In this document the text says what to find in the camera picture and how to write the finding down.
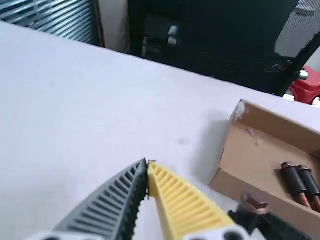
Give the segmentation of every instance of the black chair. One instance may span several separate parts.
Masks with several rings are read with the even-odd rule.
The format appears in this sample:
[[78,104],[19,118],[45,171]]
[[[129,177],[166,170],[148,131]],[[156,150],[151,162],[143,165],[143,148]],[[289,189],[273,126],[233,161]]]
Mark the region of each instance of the black chair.
[[[320,46],[318,1],[129,0],[128,4],[131,54],[278,96],[299,78]],[[178,30],[172,42],[173,26]],[[301,33],[299,40],[292,37],[296,31]]]

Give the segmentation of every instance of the white table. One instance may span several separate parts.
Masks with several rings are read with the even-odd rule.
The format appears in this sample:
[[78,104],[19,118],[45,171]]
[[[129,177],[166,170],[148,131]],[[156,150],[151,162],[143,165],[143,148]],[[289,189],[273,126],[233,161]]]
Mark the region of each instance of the white table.
[[[240,99],[320,130],[320,111],[173,67],[0,22],[0,235],[52,229],[141,158],[207,187]],[[161,240],[155,202],[136,240]]]

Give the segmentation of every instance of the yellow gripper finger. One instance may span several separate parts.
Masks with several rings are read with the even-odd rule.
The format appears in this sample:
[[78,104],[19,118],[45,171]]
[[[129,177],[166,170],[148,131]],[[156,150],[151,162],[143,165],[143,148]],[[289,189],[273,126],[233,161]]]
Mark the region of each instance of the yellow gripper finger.
[[154,197],[166,240],[232,226],[235,222],[185,179],[155,162],[148,165],[149,196]]

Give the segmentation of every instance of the red object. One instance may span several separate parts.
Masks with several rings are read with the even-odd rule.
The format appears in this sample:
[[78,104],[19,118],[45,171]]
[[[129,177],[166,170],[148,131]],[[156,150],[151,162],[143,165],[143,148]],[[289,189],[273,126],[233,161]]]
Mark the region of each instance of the red object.
[[308,78],[295,80],[289,89],[292,91],[295,101],[311,105],[314,99],[320,95],[320,73],[308,66],[304,66],[304,70],[309,73]]

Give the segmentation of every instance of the brown cardboard box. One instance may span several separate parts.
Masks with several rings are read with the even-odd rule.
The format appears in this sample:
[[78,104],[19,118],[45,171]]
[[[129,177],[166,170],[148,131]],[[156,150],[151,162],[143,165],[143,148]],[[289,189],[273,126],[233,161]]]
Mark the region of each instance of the brown cardboard box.
[[241,100],[231,116],[210,185],[238,202],[243,191],[261,194],[270,212],[320,239],[320,213],[293,201],[279,171],[285,161],[306,165],[320,184],[319,158],[319,133]]

